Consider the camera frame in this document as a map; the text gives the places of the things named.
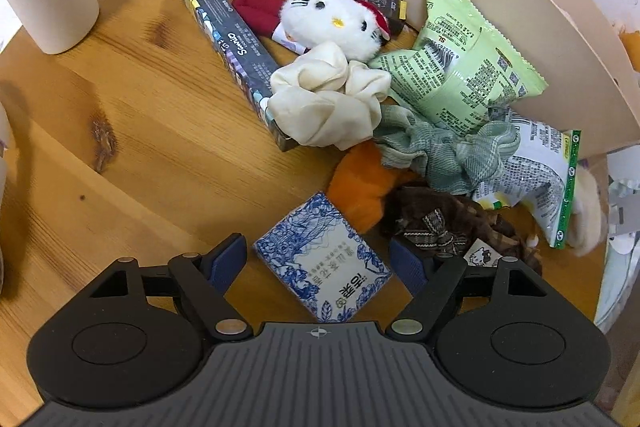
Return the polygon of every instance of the cream scrunchie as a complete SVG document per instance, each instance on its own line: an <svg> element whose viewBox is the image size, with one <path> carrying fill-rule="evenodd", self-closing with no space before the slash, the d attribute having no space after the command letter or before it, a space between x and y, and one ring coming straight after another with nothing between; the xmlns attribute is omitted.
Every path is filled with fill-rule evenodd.
<svg viewBox="0 0 640 427"><path fill-rule="evenodd" d="M324 42L271 75L268 108L300 145L345 150L373 136L390 84L387 71L347 63L337 44Z"/></svg>

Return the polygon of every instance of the sanrio box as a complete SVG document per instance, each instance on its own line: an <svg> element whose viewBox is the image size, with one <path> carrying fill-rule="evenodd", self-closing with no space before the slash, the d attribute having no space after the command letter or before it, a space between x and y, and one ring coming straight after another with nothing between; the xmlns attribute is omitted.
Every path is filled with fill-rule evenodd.
<svg viewBox="0 0 640 427"><path fill-rule="evenodd" d="M322 192L289 213L254 247L321 323L346 322L391 277Z"/></svg>
<svg viewBox="0 0 640 427"><path fill-rule="evenodd" d="M282 151L293 149L295 140L277 126L267 101L271 92L271 73L278 69L269 52L249 29L228 0L184 0L200 29L209 38L232 79L269 129Z"/></svg>

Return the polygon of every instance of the snack bag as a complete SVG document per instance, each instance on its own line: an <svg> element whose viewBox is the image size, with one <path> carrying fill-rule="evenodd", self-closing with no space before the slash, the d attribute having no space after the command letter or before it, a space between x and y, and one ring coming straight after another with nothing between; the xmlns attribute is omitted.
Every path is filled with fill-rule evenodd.
<svg viewBox="0 0 640 427"><path fill-rule="evenodd" d="M524 204L545 232L549 245L564 248L574 200L580 131L562 133L518 116L511 109L496 112L496 120L518 127L520 146L505 161L504 173L482 182L472 198L488 210Z"/></svg>
<svg viewBox="0 0 640 427"><path fill-rule="evenodd" d="M544 78L470 0L427 0L427 11L412 50L369 62L391 73L398 103L466 136L489 121L489 107L545 90Z"/></svg>

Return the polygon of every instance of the blue and white square box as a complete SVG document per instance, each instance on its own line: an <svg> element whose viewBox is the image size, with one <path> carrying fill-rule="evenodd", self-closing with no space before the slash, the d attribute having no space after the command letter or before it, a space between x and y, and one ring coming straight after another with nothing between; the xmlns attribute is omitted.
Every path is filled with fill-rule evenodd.
<svg viewBox="0 0 640 427"><path fill-rule="evenodd" d="M322 192L254 244L319 322L346 322L391 272Z"/></svg>

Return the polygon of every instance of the crosshair symbol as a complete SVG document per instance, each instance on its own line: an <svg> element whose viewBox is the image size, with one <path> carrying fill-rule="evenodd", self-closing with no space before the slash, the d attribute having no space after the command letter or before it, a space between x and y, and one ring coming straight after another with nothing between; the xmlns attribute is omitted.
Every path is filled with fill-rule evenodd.
<svg viewBox="0 0 640 427"><path fill-rule="evenodd" d="M329 331L325 330L324 328L314 328L313 330L309 331L309 334L313 335L316 339L324 337L327 333L329 333Z"/></svg>

